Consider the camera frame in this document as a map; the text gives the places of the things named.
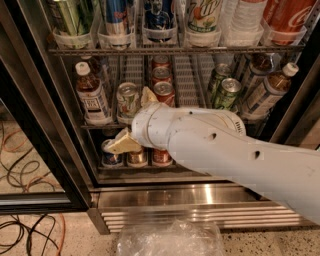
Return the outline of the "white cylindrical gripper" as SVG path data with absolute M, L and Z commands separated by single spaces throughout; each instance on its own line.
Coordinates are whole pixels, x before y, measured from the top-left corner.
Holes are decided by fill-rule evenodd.
M 105 150 L 121 154 L 139 152 L 142 146 L 166 149 L 168 144 L 166 133 L 177 114 L 177 109 L 157 101 L 158 99 L 152 90 L 149 87 L 144 87 L 141 96 L 143 108 L 138 111 L 132 121 L 132 135 L 128 128 L 124 128 L 107 143 Z

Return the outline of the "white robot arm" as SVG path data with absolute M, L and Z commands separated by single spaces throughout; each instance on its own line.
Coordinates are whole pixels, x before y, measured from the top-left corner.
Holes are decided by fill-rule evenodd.
M 248 137 L 228 110 L 158 102 L 146 89 L 131 127 L 104 150 L 114 154 L 143 147 L 166 150 L 179 165 L 221 176 L 320 224 L 320 153 Z

